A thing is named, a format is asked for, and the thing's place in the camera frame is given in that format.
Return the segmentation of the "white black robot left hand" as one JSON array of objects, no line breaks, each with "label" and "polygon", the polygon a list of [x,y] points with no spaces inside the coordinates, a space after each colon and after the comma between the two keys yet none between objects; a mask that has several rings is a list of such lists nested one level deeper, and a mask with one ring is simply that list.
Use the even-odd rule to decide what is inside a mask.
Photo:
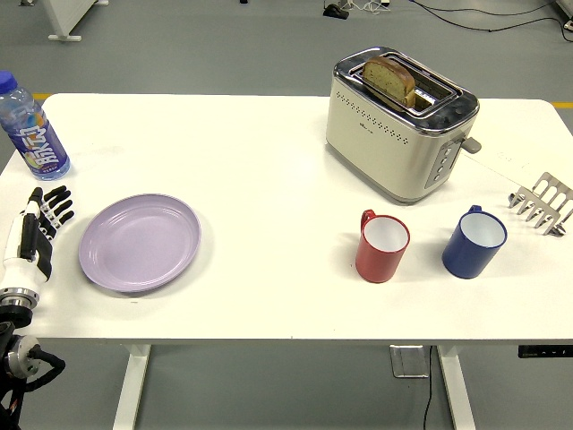
[{"label": "white black robot left hand", "polygon": [[52,274],[56,234],[73,218],[72,192],[60,185],[49,192],[37,187],[13,220],[4,249],[1,298],[18,297],[32,304]]}]

